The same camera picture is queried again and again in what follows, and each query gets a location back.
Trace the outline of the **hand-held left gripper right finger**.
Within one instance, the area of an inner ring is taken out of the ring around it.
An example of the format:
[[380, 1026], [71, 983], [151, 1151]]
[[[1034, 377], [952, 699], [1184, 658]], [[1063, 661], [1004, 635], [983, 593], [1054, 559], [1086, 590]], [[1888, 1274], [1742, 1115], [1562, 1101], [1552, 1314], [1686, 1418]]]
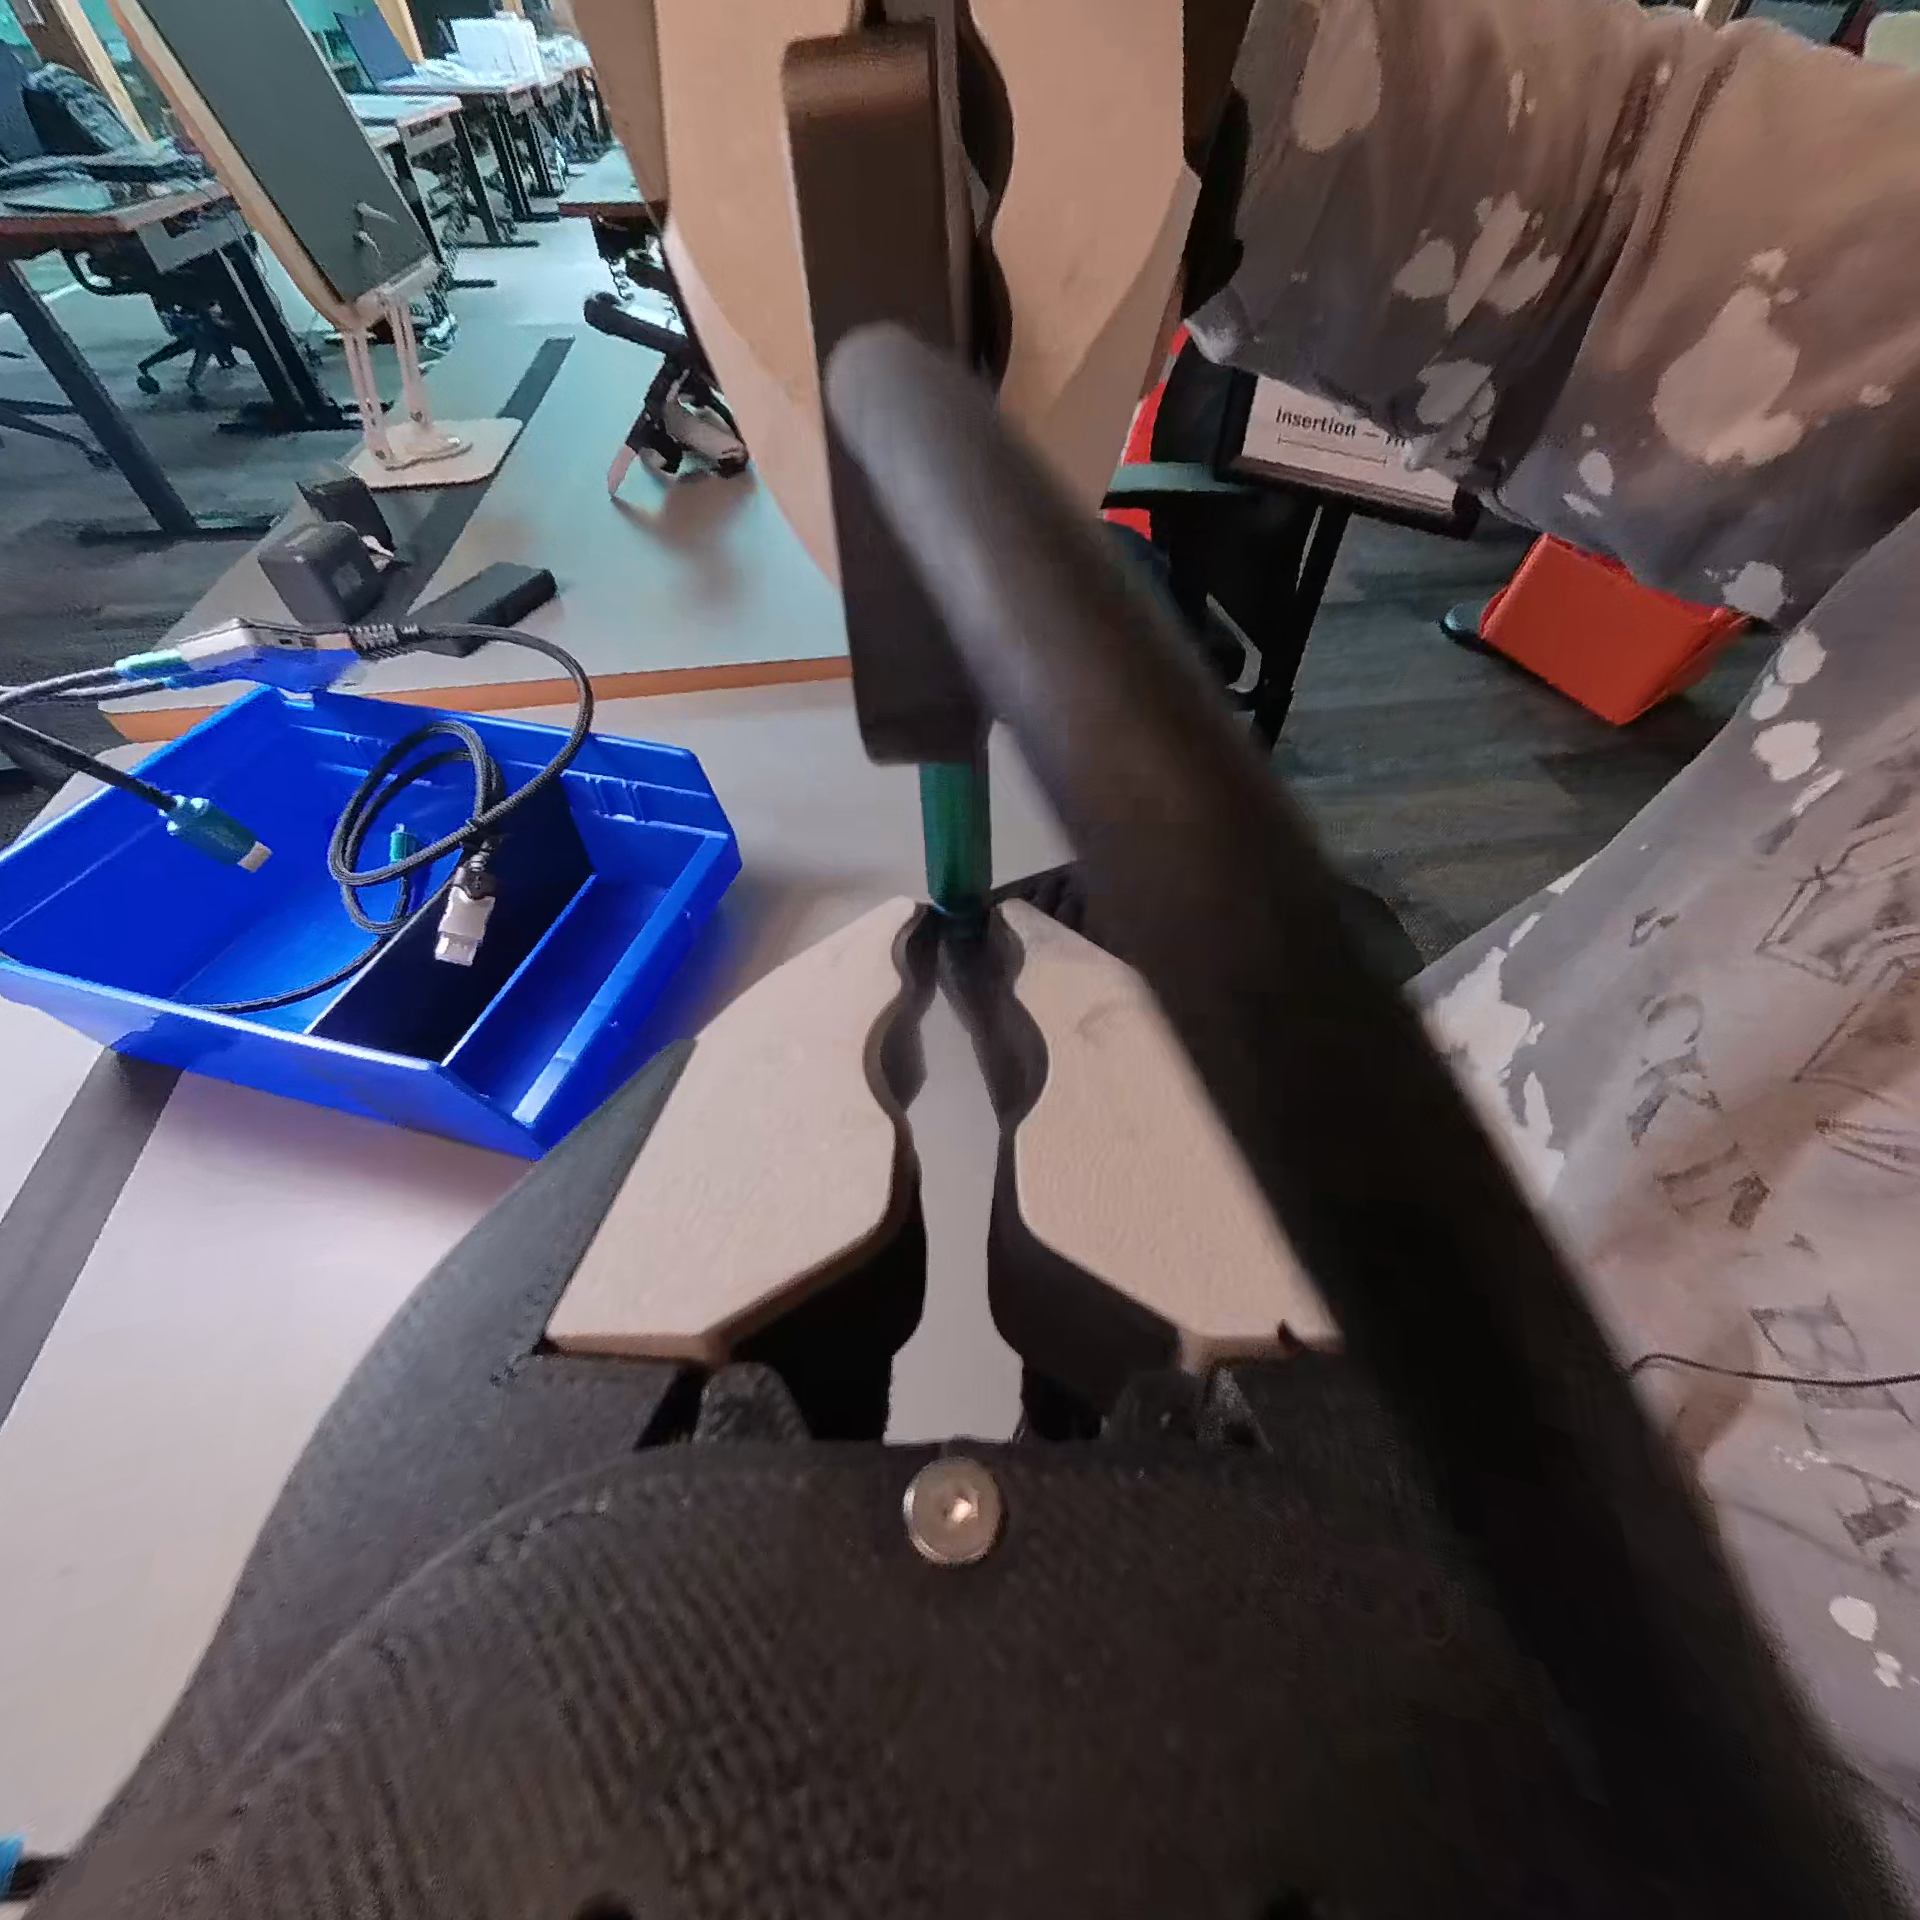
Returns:
[[1144, 1377], [1340, 1330], [1139, 972], [1014, 899], [988, 930], [988, 1292], [1023, 1425], [1094, 1436]]

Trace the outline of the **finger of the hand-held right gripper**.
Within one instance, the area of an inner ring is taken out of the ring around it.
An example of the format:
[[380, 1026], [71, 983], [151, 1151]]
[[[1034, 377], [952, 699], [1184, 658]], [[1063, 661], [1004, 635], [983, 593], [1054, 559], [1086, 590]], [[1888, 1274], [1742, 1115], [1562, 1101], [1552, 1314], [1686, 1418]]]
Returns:
[[839, 586], [783, 59], [850, 2], [576, 2], [612, 131], [764, 490]]
[[986, 247], [1004, 301], [1000, 409], [1097, 511], [1178, 303], [1251, 4], [986, 2], [1011, 115]]

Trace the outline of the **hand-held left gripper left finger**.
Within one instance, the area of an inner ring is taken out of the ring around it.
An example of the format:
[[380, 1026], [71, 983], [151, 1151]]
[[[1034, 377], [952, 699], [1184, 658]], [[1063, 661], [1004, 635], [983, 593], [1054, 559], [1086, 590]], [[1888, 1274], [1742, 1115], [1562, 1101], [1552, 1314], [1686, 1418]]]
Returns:
[[883, 1436], [923, 1311], [923, 908], [783, 962], [691, 1045], [544, 1343], [770, 1369], [818, 1436]]

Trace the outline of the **black hdmi adapter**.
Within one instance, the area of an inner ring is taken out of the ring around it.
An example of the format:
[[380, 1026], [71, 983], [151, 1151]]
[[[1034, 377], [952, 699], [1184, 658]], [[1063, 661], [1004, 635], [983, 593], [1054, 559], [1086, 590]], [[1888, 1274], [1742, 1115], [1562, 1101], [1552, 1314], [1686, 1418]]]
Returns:
[[[855, 329], [899, 324], [974, 356], [974, 239], [958, 4], [855, 4], [796, 38], [780, 82], [822, 377]], [[879, 764], [964, 764], [986, 724], [874, 483], [825, 430], [855, 721]]]

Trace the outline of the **thin cable green plugs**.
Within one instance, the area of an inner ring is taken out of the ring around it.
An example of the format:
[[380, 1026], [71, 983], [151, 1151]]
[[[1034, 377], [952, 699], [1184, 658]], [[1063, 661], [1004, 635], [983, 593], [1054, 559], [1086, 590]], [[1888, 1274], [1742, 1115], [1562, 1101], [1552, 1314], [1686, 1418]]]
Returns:
[[928, 902], [950, 933], [976, 937], [990, 915], [992, 893], [992, 787], [990, 759], [920, 765], [920, 820]]

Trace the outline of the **blue storage bin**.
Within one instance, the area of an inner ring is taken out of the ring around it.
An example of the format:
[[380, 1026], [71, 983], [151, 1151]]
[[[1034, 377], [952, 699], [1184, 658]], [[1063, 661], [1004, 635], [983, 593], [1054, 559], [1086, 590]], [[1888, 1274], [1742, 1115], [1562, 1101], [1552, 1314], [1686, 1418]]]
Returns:
[[441, 909], [372, 947], [329, 837], [378, 759], [443, 713], [257, 691], [161, 749], [155, 787], [207, 797], [273, 858], [239, 870], [106, 788], [3, 867], [4, 997], [132, 1058], [534, 1161], [641, 1066], [655, 1007], [740, 870], [684, 748], [590, 737], [496, 829], [495, 908], [467, 966]]

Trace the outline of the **person's right forearm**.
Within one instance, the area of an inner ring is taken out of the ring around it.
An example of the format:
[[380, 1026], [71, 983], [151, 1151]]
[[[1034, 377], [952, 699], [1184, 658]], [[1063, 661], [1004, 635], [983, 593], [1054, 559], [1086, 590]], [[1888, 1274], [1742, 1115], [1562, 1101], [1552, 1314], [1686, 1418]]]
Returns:
[[1915, 74], [1634, 4], [1257, 4], [1192, 337], [1536, 532], [1915, 620]]

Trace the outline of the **black framed text sign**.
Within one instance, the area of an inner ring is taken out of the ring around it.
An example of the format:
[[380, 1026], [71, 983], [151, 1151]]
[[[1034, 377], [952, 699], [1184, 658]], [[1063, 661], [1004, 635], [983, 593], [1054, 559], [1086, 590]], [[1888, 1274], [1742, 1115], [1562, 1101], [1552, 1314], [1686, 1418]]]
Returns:
[[1448, 540], [1473, 538], [1481, 515], [1476, 498], [1415, 467], [1401, 438], [1354, 409], [1247, 373], [1230, 377], [1217, 471]]

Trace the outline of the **black power bank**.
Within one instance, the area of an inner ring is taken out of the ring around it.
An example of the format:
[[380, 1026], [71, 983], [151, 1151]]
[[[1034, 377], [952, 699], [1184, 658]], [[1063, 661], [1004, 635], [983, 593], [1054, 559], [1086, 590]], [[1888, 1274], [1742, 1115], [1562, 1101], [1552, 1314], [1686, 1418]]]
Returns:
[[464, 627], [512, 629], [531, 613], [548, 606], [559, 593], [559, 580], [546, 567], [491, 563], [470, 580], [411, 609], [411, 621], [433, 630]]

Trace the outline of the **black power adapter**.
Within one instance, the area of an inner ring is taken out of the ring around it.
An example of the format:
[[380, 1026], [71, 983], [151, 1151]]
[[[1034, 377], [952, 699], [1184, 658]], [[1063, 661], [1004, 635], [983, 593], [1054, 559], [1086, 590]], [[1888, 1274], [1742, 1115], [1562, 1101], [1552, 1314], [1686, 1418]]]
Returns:
[[306, 627], [354, 625], [385, 602], [400, 563], [393, 530], [344, 519], [312, 519], [268, 538], [257, 550], [263, 578]]

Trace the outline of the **wooden desk black legs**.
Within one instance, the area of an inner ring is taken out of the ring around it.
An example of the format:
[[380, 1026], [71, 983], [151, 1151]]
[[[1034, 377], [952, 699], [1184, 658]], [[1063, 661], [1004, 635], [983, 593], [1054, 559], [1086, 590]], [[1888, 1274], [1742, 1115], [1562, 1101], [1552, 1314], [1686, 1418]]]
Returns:
[[106, 201], [106, 188], [54, 182], [51, 206], [4, 206], [3, 300], [28, 347], [64, 396], [64, 411], [87, 435], [82, 451], [111, 467], [143, 505], [145, 521], [99, 521], [75, 527], [86, 543], [262, 540], [274, 515], [198, 515], [107, 393], [92, 364], [20, 273], [41, 254], [82, 254], [131, 245], [162, 273], [204, 270], [222, 315], [236, 324], [239, 347], [254, 362], [268, 391], [265, 427], [273, 435], [329, 433], [352, 422], [332, 398], [262, 275], [257, 239], [240, 206], [210, 179], [143, 186]]

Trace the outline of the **black office chair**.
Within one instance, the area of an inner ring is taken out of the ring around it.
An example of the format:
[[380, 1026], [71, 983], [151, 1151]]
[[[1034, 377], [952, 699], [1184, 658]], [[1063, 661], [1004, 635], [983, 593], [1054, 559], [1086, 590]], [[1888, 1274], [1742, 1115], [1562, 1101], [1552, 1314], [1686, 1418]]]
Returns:
[[[20, 82], [20, 109], [41, 156], [86, 158], [131, 153], [137, 140], [90, 79], [63, 65], [44, 65]], [[92, 249], [64, 249], [63, 259], [82, 289], [97, 298], [143, 294], [151, 301], [170, 342], [135, 367], [146, 396], [161, 393], [155, 367], [188, 356], [186, 403], [207, 409], [201, 391], [210, 367], [239, 371], [239, 334], [222, 306], [220, 254], [190, 259], [186, 239], [210, 217], [178, 215]]]

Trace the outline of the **black handled device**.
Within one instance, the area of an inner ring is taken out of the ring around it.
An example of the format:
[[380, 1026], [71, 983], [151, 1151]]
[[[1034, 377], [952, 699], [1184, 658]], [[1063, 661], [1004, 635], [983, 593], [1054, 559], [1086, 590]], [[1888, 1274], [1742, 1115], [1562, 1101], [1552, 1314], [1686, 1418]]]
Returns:
[[636, 463], [668, 479], [694, 471], [735, 478], [750, 468], [750, 447], [688, 319], [648, 319], [612, 294], [590, 294], [584, 319], [609, 339], [658, 354], [641, 411], [609, 468], [610, 497]]

